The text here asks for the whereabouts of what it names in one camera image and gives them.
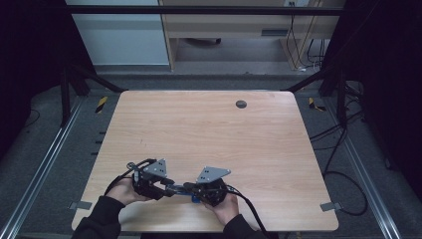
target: table top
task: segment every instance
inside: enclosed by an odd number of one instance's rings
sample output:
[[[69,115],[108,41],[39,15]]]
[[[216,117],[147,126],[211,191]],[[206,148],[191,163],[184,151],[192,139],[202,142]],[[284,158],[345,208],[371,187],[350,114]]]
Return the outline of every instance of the table top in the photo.
[[[246,107],[236,106],[238,101]],[[98,201],[129,162],[165,158],[176,184],[195,182],[204,166],[254,204],[268,231],[332,231],[338,227],[295,96],[268,91],[127,91],[121,94],[82,197]],[[240,212],[258,229],[250,208]],[[78,209],[75,229],[91,210]],[[221,232],[201,203],[174,195],[135,202],[119,214],[122,231]]]

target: metal rail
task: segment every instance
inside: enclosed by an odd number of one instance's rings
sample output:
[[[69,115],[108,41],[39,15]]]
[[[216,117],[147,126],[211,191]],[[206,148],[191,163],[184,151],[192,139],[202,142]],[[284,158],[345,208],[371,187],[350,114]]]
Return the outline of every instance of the metal rail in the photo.
[[[68,120],[68,123],[61,127],[56,134],[56,138],[53,140],[31,183],[19,201],[18,206],[15,208],[13,214],[10,216],[9,220],[0,231],[0,238],[13,239],[17,236],[19,229],[21,228],[26,216],[28,215],[28,212],[30,211],[38,193],[41,190],[41,187],[43,186],[44,181],[49,175],[50,169],[52,168],[57,155],[60,152],[60,149],[68,137],[72,126],[74,125],[75,119],[77,118],[84,101],[84,98],[77,98],[77,101],[73,106],[73,113]]]
[[[335,106],[330,100],[323,100],[324,104],[327,106],[329,113],[331,114],[333,120],[338,122],[335,115]],[[346,136],[344,140],[346,153],[349,155],[350,163],[356,173],[357,178],[359,179],[360,185],[362,186],[363,191],[365,192],[370,208],[372,209],[373,215],[378,221],[379,228],[381,229],[384,237],[386,239],[400,239],[400,233],[397,229],[397,226],[394,223],[390,213],[388,212],[387,207],[382,200],[381,195],[375,187],[369,173],[366,171],[365,166],[362,163],[362,160],[357,153],[353,142],[350,137]]]
[[[360,9],[327,7],[254,7],[254,6],[40,6],[43,12],[63,14],[208,14],[208,15],[295,15],[342,16]]]

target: wire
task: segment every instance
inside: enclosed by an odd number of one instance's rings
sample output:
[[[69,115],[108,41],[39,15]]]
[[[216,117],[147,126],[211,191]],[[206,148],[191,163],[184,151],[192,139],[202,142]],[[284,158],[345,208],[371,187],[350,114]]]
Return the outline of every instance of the wire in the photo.
[[[348,214],[348,215],[351,215],[351,216],[361,216],[361,215],[363,215],[366,211],[367,211],[367,209],[368,209],[368,199],[367,199],[367,197],[366,197],[366,194],[365,194],[365,192],[363,191],[363,189],[362,189],[362,187],[361,186],[359,186],[359,184],[357,184],[357,182],[356,181],[354,181],[351,177],[349,177],[349,176],[347,176],[346,174],[344,174],[344,173],[341,173],[341,172],[338,172],[338,171],[327,171],[326,173],[325,173],[325,176],[327,176],[327,175],[329,175],[329,174],[337,174],[337,175],[341,175],[341,176],[343,176],[344,178],[346,178],[347,180],[349,180],[351,183],[353,183],[358,189],[359,189],[359,191],[360,191],[360,193],[362,194],[362,196],[363,196],[363,200],[364,200],[364,205],[363,205],[363,209],[362,210],[360,210],[360,211],[358,211],[358,212],[351,212],[351,211],[347,211],[347,210],[345,210],[344,208],[341,208],[341,209],[339,209],[340,211],[342,211],[342,212],[344,212],[345,214]]]
[[[143,165],[144,163],[149,162],[149,163],[154,163],[156,162],[156,159],[152,159],[152,158],[148,158],[138,164],[136,164],[136,167],[140,167],[141,165]],[[124,179],[130,172],[133,171],[133,168],[129,169],[128,171],[126,171],[124,174],[119,175],[118,177],[116,177],[106,188],[105,190],[105,195],[108,194],[108,192],[114,188],[115,184],[118,183],[119,181],[121,181],[122,179]]]
[[[251,208],[251,211],[252,211],[252,213],[254,214],[254,217],[255,217],[255,219],[257,220],[257,222],[258,222],[258,225],[260,226],[260,228],[261,228],[261,231],[264,233],[264,235],[266,236],[266,237],[268,237],[268,238],[270,238],[270,235],[268,234],[268,232],[267,232],[267,229],[265,228],[265,226],[264,226],[264,224],[262,223],[262,221],[261,221],[261,219],[260,219],[260,216],[258,215],[258,212],[257,212],[257,210],[255,209],[255,207],[254,207],[254,205],[252,204],[252,202],[247,198],[247,197],[245,197],[238,189],[236,189],[235,187],[233,187],[233,186],[230,186],[230,185],[227,185],[227,187],[229,188],[228,190],[223,190],[223,191],[225,191],[225,192],[227,192],[227,193],[231,193],[231,194],[235,194],[235,195],[237,195],[237,196],[240,196],[241,198],[243,198],[244,200],[245,200],[245,202],[246,202],[246,204],[248,204],[248,206],[249,206],[249,208]]]

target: cable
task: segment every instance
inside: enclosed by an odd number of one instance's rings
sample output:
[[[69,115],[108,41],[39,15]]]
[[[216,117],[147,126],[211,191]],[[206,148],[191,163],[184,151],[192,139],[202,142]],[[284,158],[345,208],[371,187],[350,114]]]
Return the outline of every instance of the cable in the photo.
[[[156,159],[152,159],[152,158],[148,158],[138,164],[136,164],[136,167],[140,167],[141,165],[143,165],[144,163],[149,162],[149,163],[154,163],[156,162]],[[130,172],[133,171],[133,168],[129,169],[128,171],[126,171],[124,174],[119,175],[118,177],[116,177],[106,188],[105,190],[105,195],[108,194],[108,192],[114,188],[115,184],[118,183],[119,181],[121,181],[123,178],[125,178]]]
[[[261,221],[261,219],[260,219],[260,217],[259,217],[259,215],[258,215],[258,212],[257,212],[257,210],[255,209],[255,207],[254,207],[254,205],[252,204],[252,202],[247,198],[247,197],[245,197],[238,189],[236,189],[235,187],[233,187],[233,186],[230,186],[230,185],[227,185],[227,187],[229,188],[228,190],[224,190],[225,192],[227,192],[227,193],[231,193],[231,194],[234,194],[234,195],[237,195],[237,196],[240,196],[241,198],[243,198],[244,200],[245,200],[245,202],[246,202],[246,204],[248,204],[248,206],[249,206],[249,208],[251,208],[251,211],[252,211],[252,213],[254,214],[254,217],[255,217],[255,219],[257,220],[257,222],[258,222],[258,225],[260,226],[260,228],[261,228],[261,231],[264,233],[264,235],[266,236],[266,237],[268,237],[268,238],[270,238],[270,235],[268,234],[268,232],[267,232],[267,229],[265,228],[265,226],[264,226],[264,224],[262,223],[262,221]]]
[[[319,7],[320,1],[321,1],[321,0],[319,0],[319,1],[317,2],[317,4],[316,4],[316,6],[317,6],[317,7]],[[311,23],[314,21],[315,17],[316,17],[316,16],[313,16],[313,18],[311,19]],[[305,68],[312,67],[312,66],[314,66],[315,64],[313,64],[313,65],[307,65],[307,64],[303,63],[303,62],[302,62],[302,60],[301,60],[301,55],[300,55],[300,51],[299,51],[299,47],[298,47],[298,43],[297,43],[297,41],[296,41],[295,32],[294,32],[294,30],[293,30],[294,21],[295,21],[295,15],[292,15],[291,27],[290,27],[290,31],[289,31],[289,34],[288,34],[288,38],[287,38],[287,41],[286,41],[286,45],[287,45],[287,48],[288,48],[289,55],[290,55],[290,57],[291,57],[291,59],[292,59],[292,62],[293,62],[293,65],[294,65],[295,69],[297,69],[297,68],[298,68],[298,66],[296,65],[295,61],[293,61],[293,55],[292,55],[292,53],[291,53],[291,51],[290,51],[290,48],[289,48],[289,38],[290,38],[290,35],[291,35],[291,33],[292,33],[292,37],[293,37],[293,40],[294,40],[294,42],[295,42],[295,46],[296,46],[296,50],[297,50],[298,60],[299,60],[299,62],[300,62],[300,63],[301,63],[301,64],[302,64]],[[307,33],[306,33],[305,38],[306,38],[306,37],[310,34],[310,32],[311,32],[311,26],[312,26],[312,24],[309,24],[308,31],[307,31]]]
[[[343,176],[343,177],[345,177],[347,180],[349,180],[351,183],[353,183],[358,189],[359,189],[359,191],[360,191],[360,193],[362,194],[362,196],[363,196],[363,200],[364,200],[364,202],[365,202],[365,204],[363,205],[363,209],[362,210],[360,210],[360,211],[358,211],[358,212],[351,212],[351,211],[347,211],[347,210],[345,210],[344,208],[341,208],[341,209],[339,209],[340,211],[342,211],[342,212],[344,212],[345,214],[348,214],[348,215],[350,215],[350,216],[361,216],[361,215],[363,215],[366,211],[367,211],[367,209],[368,209],[368,199],[367,199],[367,197],[366,197],[366,194],[365,194],[365,192],[363,191],[363,189],[362,189],[362,187],[361,186],[359,186],[359,184],[357,184],[357,182],[356,181],[354,181],[351,177],[349,177],[349,176],[347,176],[346,174],[344,174],[344,173],[341,173],[341,172],[338,172],[338,171],[327,171],[326,173],[325,173],[325,176],[327,176],[327,175],[329,175],[329,174],[337,174],[337,175],[341,175],[341,176]]]

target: black cable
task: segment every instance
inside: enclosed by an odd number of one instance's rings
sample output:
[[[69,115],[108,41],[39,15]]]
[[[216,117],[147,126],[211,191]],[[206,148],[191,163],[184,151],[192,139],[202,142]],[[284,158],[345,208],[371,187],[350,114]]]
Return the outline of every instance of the black cable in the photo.
[[[136,164],[137,167],[140,167],[141,165],[143,165],[144,163],[149,162],[149,163],[154,163],[156,162],[156,159],[152,159],[152,158],[148,158],[138,164]],[[117,176],[106,188],[105,190],[105,195],[107,195],[109,193],[109,191],[114,188],[115,184],[118,183],[119,181],[121,181],[122,179],[124,179],[130,172],[133,171],[133,168],[129,169],[128,171],[126,171],[124,174]]]
[[[331,164],[332,159],[334,158],[334,154],[335,154],[335,152],[337,151],[338,146],[340,145],[340,143],[341,143],[341,141],[342,141],[342,138],[345,136],[345,133],[346,133],[346,132],[347,132],[347,129],[345,128],[345,129],[342,131],[341,136],[340,136],[340,138],[338,139],[337,144],[335,145],[335,147],[334,147],[334,149],[333,149],[333,151],[332,151],[331,155],[329,156],[328,162],[327,162],[327,163],[326,163],[326,165],[325,165],[325,169],[324,169],[324,170],[323,170],[323,172],[322,172],[322,177],[325,177],[325,173],[328,171],[328,167],[329,167],[329,165]]]
[[[362,113],[362,111],[359,111],[359,112],[357,112],[357,113],[355,113],[355,114],[353,114],[353,115],[349,116],[349,117],[347,118],[347,121],[352,120],[353,118],[355,118],[356,116],[360,115],[361,113]],[[316,134],[316,135],[314,135],[314,136],[311,136],[311,137],[310,137],[310,140],[311,140],[311,142],[316,142],[316,141],[318,141],[318,140],[323,139],[323,138],[324,138],[324,137],[326,137],[326,136],[329,136],[329,135],[333,134],[334,132],[336,132],[336,131],[337,131],[337,130],[339,130],[340,128],[341,128],[340,123],[339,123],[339,124],[336,124],[336,125],[334,125],[334,126],[332,126],[332,127],[328,128],[328,129],[326,129],[326,130],[324,130],[324,131],[322,131],[322,132],[320,132],[320,133],[318,133],[318,134]]]
[[[327,171],[326,173],[325,173],[325,176],[327,176],[327,175],[329,175],[329,174],[337,174],[337,175],[341,175],[341,176],[343,176],[343,177],[345,177],[346,179],[348,179],[351,183],[353,183],[358,189],[359,189],[359,191],[360,191],[360,193],[362,194],[362,196],[363,196],[363,200],[364,200],[364,202],[365,202],[365,204],[364,204],[364,206],[363,206],[363,209],[362,210],[360,210],[360,211],[358,211],[358,212],[351,212],[351,211],[347,211],[347,210],[345,210],[344,208],[341,208],[341,209],[339,209],[340,211],[342,211],[342,212],[344,212],[345,214],[348,214],[348,215],[351,215],[351,216],[361,216],[361,215],[363,215],[366,211],[367,211],[367,209],[368,209],[368,199],[367,199],[367,197],[366,197],[366,194],[365,194],[365,192],[363,191],[363,189],[362,189],[362,187],[360,187],[359,186],[359,184],[357,184],[357,182],[356,181],[354,181],[351,177],[349,177],[349,176],[347,176],[347,175],[345,175],[344,173],[341,173],[341,172],[338,172],[338,171]]]
[[[234,188],[233,186],[227,185],[227,187],[229,188],[228,190],[223,190],[227,193],[231,193],[237,196],[240,196],[241,198],[243,198],[246,202],[246,204],[248,204],[249,208],[251,209],[252,213],[254,214],[255,219],[258,222],[258,225],[261,228],[261,231],[264,233],[264,235],[268,238],[270,238],[270,235],[267,232],[267,229],[265,228],[264,224],[261,221],[260,216],[258,215],[257,210],[255,209],[254,205],[252,204],[252,202],[246,197],[244,196],[238,189]]]
[[[24,127],[28,127],[28,126],[34,124],[34,122],[36,122],[40,118],[40,116],[41,116],[40,112],[38,112],[36,110],[32,110],[31,109],[31,112],[37,113],[37,116],[36,116],[36,118],[34,120],[32,120],[31,122],[29,122],[28,124],[26,124]]]

